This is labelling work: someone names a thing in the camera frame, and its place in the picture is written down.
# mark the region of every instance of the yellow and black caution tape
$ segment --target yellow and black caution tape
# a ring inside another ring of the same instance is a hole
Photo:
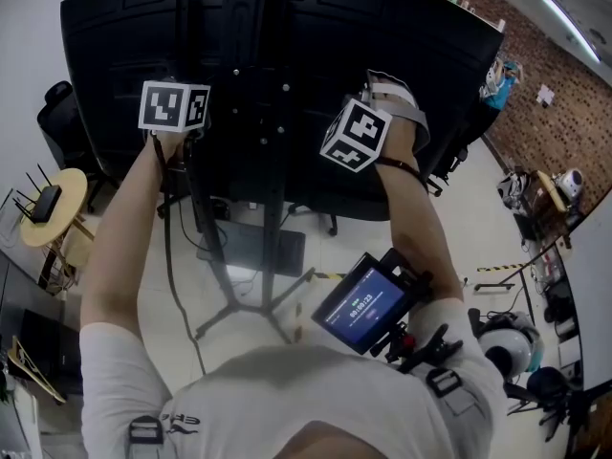
[[[522,269],[523,267],[527,267],[529,264],[510,264],[510,265],[500,265],[498,267],[479,267],[476,269],[477,272],[498,272],[498,271],[511,271],[516,269]]]
[[[335,279],[335,280],[342,280],[345,276],[346,273],[325,273],[325,272],[315,272],[313,273],[313,276],[316,277],[317,279]]]

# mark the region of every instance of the blue screen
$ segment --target blue screen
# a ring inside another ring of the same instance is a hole
[[[358,343],[403,295],[384,275],[370,269],[325,323],[352,343]]]

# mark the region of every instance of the person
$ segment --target person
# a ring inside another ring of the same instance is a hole
[[[394,118],[382,153],[418,169],[414,137],[412,121]],[[159,138],[169,159],[182,138]],[[460,377],[463,399],[438,398],[422,378],[381,361],[304,344],[234,358],[172,397],[147,356],[137,311],[162,180],[148,141],[104,213],[85,278],[82,433],[90,458],[126,457],[129,425],[141,416],[160,420],[169,457],[489,456],[506,413],[502,377],[471,332],[462,286],[423,185],[397,167],[376,168],[388,197],[393,246],[414,269],[433,274],[432,300],[410,312],[409,331],[425,344],[446,323],[445,340],[464,342],[444,363]]]
[[[502,61],[500,58],[496,58],[495,62],[497,64],[495,70],[495,93],[477,101],[472,110],[470,110],[470,126],[459,137],[463,147],[472,144],[487,132],[506,105],[512,88],[516,83],[521,83],[525,78],[523,65],[519,62]]]

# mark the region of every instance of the floor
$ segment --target floor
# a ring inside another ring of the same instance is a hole
[[[432,202],[441,218],[448,239],[454,266],[461,278],[467,277],[464,296],[470,307],[489,310],[508,310],[513,302],[515,289],[495,292],[473,292],[476,282],[498,281],[505,273],[478,273],[478,267],[490,267],[529,260],[521,249],[520,236],[512,214],[506,210],[495,190],[502,171],[482,142],[470,148],[468,160],[451,176],[451,184],[440,198]],[[183,200],[186,232],[192,240],[199,240],[196,232],[190,200]],[[231,206],[232,220],[251,224],[263,224],[263,209],[250,210],[246,205]],[[179,298],[189,315],[192,332],[224,306],[218,283],[206,262],[196,258],[196,249],[183,236],[174,207],[172,223],[172,254],[174,277]],[[315,267],[318,272],[346,272],[364,251],[376,257],[382,256],[391,246],[389,224],[339,218],[339,234],[332,238],[327,234],[327,216],[305,211],[289,216],[283,229],[306,234],[304,271]],[[251,284],[253,271],[231,268],[239,298],[249,304],[257,304],[261,296],[261,274]],[[274,292],[280,294],[295,280],[277,276]],[[302,341],[321,343],[342,352],[351,352],[339,341],[319,329],[310,315],[320,301],[336,285],[334,280],[313,279],[302,285],[277,310],[281,326],[288,335],[302,329]],[[545,343],[544,364],[557,365],[557,337],[553,328],[544,322],[544,300],[537,294],[534,283],[528,279],[528,288],[534,304],[536,326]],[[300,302],[301,313],[296,315]],[[523,295],[518,297],[514,310],[527,312]],[[151,359],[158,367],[171,391],[176,391],[201,377],[195,358],[195,350],[186,337],[181,316],[174,304],[167,282],[164,256],[164,225],[159,219],[155,227],[146,261],[139,294],[139,318],[144,343]],[[200,348],[207,372],[214,370],[231,357],[243,354],[262,345],[282,344],[279,336],[263,318],[251,314],[237,314],[213,327],[200,339]],[[521,378],[525,383],[527,376]],[[491,458],[563,456],[567,430],[561,429],[555,439],[544,443],[546,430],[537,425],[538,411],[520,413],[509,417],[507,425],[495,436]]]

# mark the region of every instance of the black office chair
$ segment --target black office chair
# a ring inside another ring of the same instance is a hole
[[[87,200],[87,211],[94,212],[93,202],[104,184],[119,188],[115,179],[106,175],[94,156],[92,146],[78,113],[73,87],[60,81],[45,94],[45,106],[37,121],[60,168],[78,168],[96,185]]]

